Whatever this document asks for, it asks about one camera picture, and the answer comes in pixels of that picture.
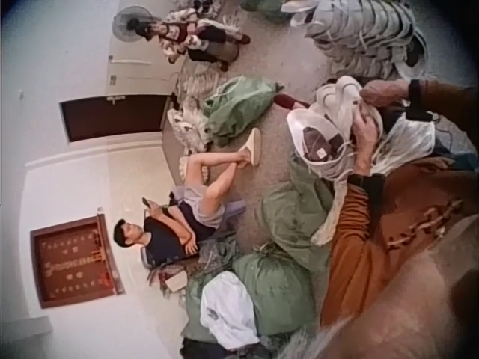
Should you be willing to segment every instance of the red plaque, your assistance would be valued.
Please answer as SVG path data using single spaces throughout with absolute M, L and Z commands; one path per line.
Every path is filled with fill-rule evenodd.
M 104 215 L 34 230 L 31 249 L 42 308 L 124 292 L 106 235 Z

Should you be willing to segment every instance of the brown door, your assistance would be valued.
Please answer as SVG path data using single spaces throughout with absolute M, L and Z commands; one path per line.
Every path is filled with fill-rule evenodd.
M 160 132 L 168 96 L 130 95 L 61 103 L 70 142 L 140 132 Z

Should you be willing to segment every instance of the hand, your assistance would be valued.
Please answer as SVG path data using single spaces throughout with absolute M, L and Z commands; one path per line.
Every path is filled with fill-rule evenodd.
M 188 32 L 188 34 L 190 34 L 190 35 L 197 34 L 197 30 L 198 30 L 198 28 L 196 27 L 196 24 L 193 23 L 193 22 L 190 22 L 190 23 L 186 26 L 186 32 Z
M 369 176 L 371 159 L 376 148 L 379 132 L 376 121 L 363 102 L 353 108 L 353 134 L 356 138 L 355 173 Z
M 192 234 L 192 238 L 188 241 L 188 243 L 185 244 L 185 252 L 189 256 L 192 256 L 198 252 L 195 234 Z
M 162 208 L 159 206 L 157 202 L 153 202 L 152 200 L 147 200 L 147 202 L 150 205 L 150 208 L 148 209 L 150 216 L 161 217 L 163 215 Z
M 386 107 L 409 97 L 409 83 L 406 80 L 373 80 L 359 91 L 359 95 L 369 105 Z

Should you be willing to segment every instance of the door handle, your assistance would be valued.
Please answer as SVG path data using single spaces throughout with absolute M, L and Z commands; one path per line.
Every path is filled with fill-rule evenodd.
M 121 101 L 122 99 L 126 99 L 125 96 L 108 96 L 106 100 L 111 102 L 114 105 L 117 101 Z

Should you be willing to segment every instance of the gray floor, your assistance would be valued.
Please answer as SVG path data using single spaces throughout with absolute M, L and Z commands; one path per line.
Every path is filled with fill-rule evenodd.
M 221 74 L 220 81 L 238 75 L 265 76 L 282 83 L 284 91 L 296 98 L 312 101 L 317 86 L 330 77 L 326 57 L 310 40 L 304 38 L 302 29 L 273 25 L 257 14 L 238 11 L 239 3 L 240 0 L 228 1 L 223 13 L 233 14 L 252 41 L 250 45 L 242 47 L 239 59 L 227 74 Z M 429 45 L 427 78 L 456 85 L 476 85 L 474 64 L 465 55 L 460 39 L 452 28 L 444 23 L 428 0 L 414 1 L 412 8 Z M 194 68 L 192 64 L 187 64 L 186 72 L 191 72 Z M 245 251 L 250 251 L 254 245 L 269 239 L 254 219 L 254 208 L 261 194 L 269 185 L 288 177 L 287 156 L 292 149 L 292 141 L 285 122 L 286 113 L 286 110 L 273 106 L 263 116 L 258 125 L 263 134 L 262 165 L 258 169 L 246 168 L 240 171 L 234 183 L 232 196 L 239 196 L 247 203 L 246 213 L 239 220 L 238 232 L 238 241 Z M 438 127 L 446 131 L 438 132 L 438 137 L 446 147 L 455 151 L 473 150 L 466 136 L 451 123 L 441 122 Z M 246 137 L 247 133 L 235 139 L 226 150 L 239 148 Z M 177 163 L 183 154 L 183 148 L 174 138 L 169 125 L 165 129 L 163 146 L 173 177 L 180 183 Z M 212 171 L 213 178 L 221 170 L 222 168 L 215 168 Z M 316 278 L 315 284 L 319 307 L 327 279 Z

